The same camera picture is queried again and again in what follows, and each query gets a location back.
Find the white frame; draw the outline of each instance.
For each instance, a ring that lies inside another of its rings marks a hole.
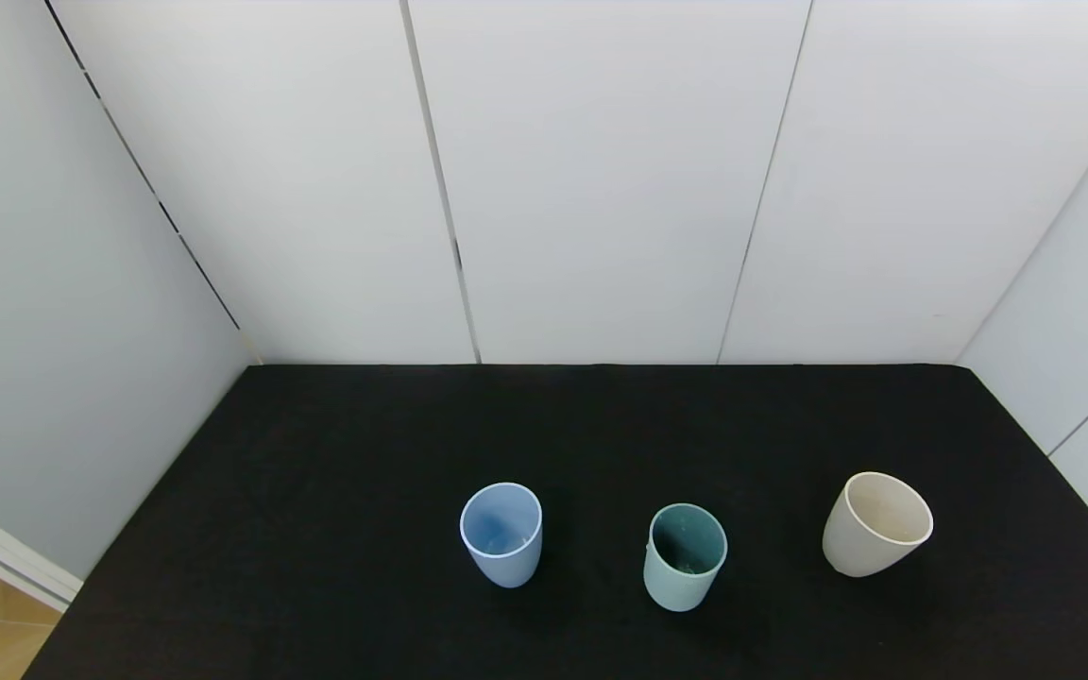
[[[83,580],[23,545],[0,528],[0,580],[64,613]]]

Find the cup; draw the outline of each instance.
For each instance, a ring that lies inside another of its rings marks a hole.
[[[820,549],[846,577],[885,571],[926,542],[935,517],[917,491],[895,477],[860,472],[829,511]]]
[[[461,540],[490,581],[518,589],[541,560],[544,509],[522,483],[492,483],[465,504]]]
[[[729,539],[712,512],[691,504],[666,506],[648,522],[644,590],[662,608],[692,610],[727,556]]]

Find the black tablecloth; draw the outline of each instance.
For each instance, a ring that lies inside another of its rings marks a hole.
[[[820,530],[863,469],[936,527],[851,580]],[[544,506],[516,591],[457,533],[499,481]],[[729,536],[688,614],[641,582],[677,500]],[[251,368],[27,677],[1088,679],[1088,509],[960,368]]]

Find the teal cup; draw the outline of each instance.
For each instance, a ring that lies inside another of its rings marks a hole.
[[[644,590],[662,608],[688,611],[704,602],[729,556],[725,528],[691,504],[662,508],[648,522]]]

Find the panel seam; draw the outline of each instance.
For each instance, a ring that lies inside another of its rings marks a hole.
[[[791,64],[791,78],[787,83],[787,95],[783,96],[783,108],[778,112],[778,125],[775,127],[775,138],[771,141],[771,152],[767,160],[767,173],[763,174],[763,185],[758,190],[758,202],[755,203],[755,214],[750,221],[750,235],[746,237],[746,250],[741,255],[741,267],[738,268],[738,284],[733,286],[733,300],[729,302],[729,313],[725,319],[725,332],[720,335],[720,348],[716,353],[716,364],[720,364],[721,357],[725,357],[725,345],[729,341],[729,327],[733,325],[733,311],[737,311],[738,296],[741,294],[741,283],[746,274],[746,262],[750,260],[750,247],[755,242],[755,232],[758,232],[758,214],[762,212],[763,198],[767,196],[767,182],[769,172],[775,166],[775,153],[778,151],[778,139],[783,133],[783,120],[787,118],[787,104],[791,101],[791,90],[795,87],[795,76],[800,71],[800,57],[804,54],[804,38],[808,35],[808,25],[813,22],[813,5],[817,0],[808,0],[808,12],[804,14],[804,27],[800,30],[800,45],[795,48],[795,63]]]
[[[1058,221],[1061,221],[1061,215],[1065,214],[1065,211],[1067,210],[1067,208],[1070,208],[1070,205],[1074,202],[1074,197],[1076,196],[1077,190],[1080,189],[1080,185],[1085,184],[1085,178],[1087,176],[1088,176],[1088,163],[1085,164],[1085,171],[1083,171],[1083,173],[1080,173],[1080,176],[1077,177],[1076,184],[1072,186],[1072,189],[1070,190],[1070,196],[1065,198],[1065,201],[1063,201],[1063,203],[1061,203],[1061,210],[1058,210],[1056,214],[1052,217],[1052,221],[1050,221],[1049,227],[1043,230],[1043,233],[1040,235],[1040,239],[1035,243],[1035,247],[1031,248],[1031,251],[1030,254],[1027,255],[1027,258],[1023,260],[1022,265],[1018,267],[1018,271],[1014,272],[1014,277],[1011,279],[1010,283],[1007,283],[1005,285],[1005,288],[1002,289],[1001,296],[998,296],[998,301],[993,302],[992,307],[989,307],[989,311],[986,312],[984,319],[980,319],[980,324],[977,325],[976,331],[972,333],[970,337],[968,337],[967,343],[963,344],[963,349],[960,349],[960,354],[955,357],[954,366],[963,366],[960,361],[963,361],[963,357],[966,356],[968,349],[972,349],[972,345],[976,343],[977,337],[980,337],[980,333],[985,330],[986,324],[989,323],[989,319],[992,319],[993,314],[998,313],[998,309],[1001,309],[1002,302],[1005,301],[1006,297],[1011,296],[1011,293],[1014,290],[1014,284],[1018,283],[1021,276],[1023,276],[1023,272],[1027,271],[1027,268],[1030,268],[1031,260],[1035,259],[1035,256],[1038,255],[1042,248],[1044,248],[1046,242],[1049,240],[1049,237],[1052,236],[1052,232],[1054,232],[1054,230],[1056,228]]]
[[[435,184],[440,189],[440,201],[444,211],[444,224],[447,226],[447,237],[453,245],[453,263],[456,267],[456,282],[461,290],[461,305],[465,307],[465,323],[468,326],[469,343],[472,346],[472,360],[481,361],[481,348],[477,339],[477,324],[472,321],[472,306],[469,301],[468,283],[465,279],[465,261],[461,258],[461,244],[456,237],[456,223],[453,221],[453,201],[447,194],[447,182],[444,180],[444,163],[440,156],[440,141],[435,137],[435,122],[431,115],[431,100],[426,96],[426,81],[422,75],[422,60],[419,57],[419,40],[413,33],[413,17],[410,16],[410,0],[398,0],[401,5],[401,22],[405,23],[405,41],[410,50],[410,65],[413,69],[415,85],[419,89],[419,104],[422,108],[422,122],[426,128],[426,144],[431,147],[431,163],[435,169]]]
[[[159,197],[159,193],[153,188],[153,183],[150,182],[150,177],[146,174],[146,169],[141,168],[141,163],[137,160],[137,154],[134,153],[133,147],[128,146],[128,140],[125,139],[125,134],[120,131],[120,125],[116,125],[115,116],[111,115],[111,111],[108,108],[108,103],[103,101],[103,97],[99,95],[99,88],[96,87],[94,78],[90,77],[90,72],[86,69],[86,64],[83,64],[83,58],[78,55],[78,51],[74,48],[74,42],[70,41],[70,35],[65,32],[65,26],[61,25],[61,18],[57,16],[57,10],[53,9],[51,0],[45,0],[45,5],[48,8],[48,16],[52,17],[53,23],[57,25],[57,30],[61,32],[61,38],[65,40],[65,48],[70,51],[70,55],[74,57],[74,62],[77,64],[78,69],[83,72],[83,77],[86,78],[87,86],[90,86],[91,94],[95,95],[96,100],[99,102],[99,108],[103,109],[103,114],[108,116],[108,122],[111,124],[111,129],[116,134],[116,139],[120,140],[122,147],[125,148],[125,152],[128,153],[128,159],[133,161],[133,166],[137,169],[137,173],[141,175],[141,182],[146,183],[147,189],[150,189],[150,195],[153,200],[159,205],[162,215],[173,230],[175,236],[178,237],[178,242],[183,244],[184,250],[186,250],[187,257],[190,258],[196,265],[196,271],[199,275],[203,277],[203,283],[208,284],[208,289],[211,289],[212,295],[217,298],[218,305],[221,309],[225,310],[225,316],[230,319],[230,323],[233,323],[233,327],[242,335],[243,344],[247,346],[251,355],[255,355],[255,360],[262,366],[262,357],[260,357],[258,349],[255,348],[255,344],[250,343],[249,337],[246,336],[246,332],[242,331],[242,326],[238,324],[237,319],[233,316],[233,311],[230,311],[228,305],[225,305],[225,299],[221,297],[221,294],[217,290],[217,285],[212,284],[212,280],[208,279],[208,272],[205,271],[203,267],[200,267],[199,259],[196,258],[195,251],[190,249],[190,244],[187,244],[186,237],[184,237],[183,232],[178,230],[178,224],[170,217],[170,211],[168,207],[162,202],[162,198]]]

